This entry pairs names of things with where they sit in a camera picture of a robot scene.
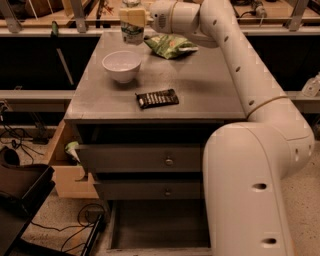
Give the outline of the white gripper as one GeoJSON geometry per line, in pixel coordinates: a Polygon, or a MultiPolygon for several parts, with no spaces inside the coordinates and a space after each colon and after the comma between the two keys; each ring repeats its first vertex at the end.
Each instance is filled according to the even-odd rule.
{"type": "MultiPolygon", "coordinates": [[[[150,26],[157,32],[166,34],[186,34],[194,32],[199,24],[200,5],[189,2],[157,0],[149,8],[150,26]]],[[[137,27],[145,27],[146,11],[142,7],[121,8],[122,22],[137,27]]]]}

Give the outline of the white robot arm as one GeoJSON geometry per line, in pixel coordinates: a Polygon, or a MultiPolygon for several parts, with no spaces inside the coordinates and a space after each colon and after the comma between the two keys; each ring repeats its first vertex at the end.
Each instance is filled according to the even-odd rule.
{"type": "Polygon", "coordinates": [[[203,186],[214,256],[296,256],[281,180],[310,160],[314,135],[242,33],[230,0],[156,1],[121,21],[160,33],[200,30],[220,47],[245,121],[208,139],[203,186]]]}

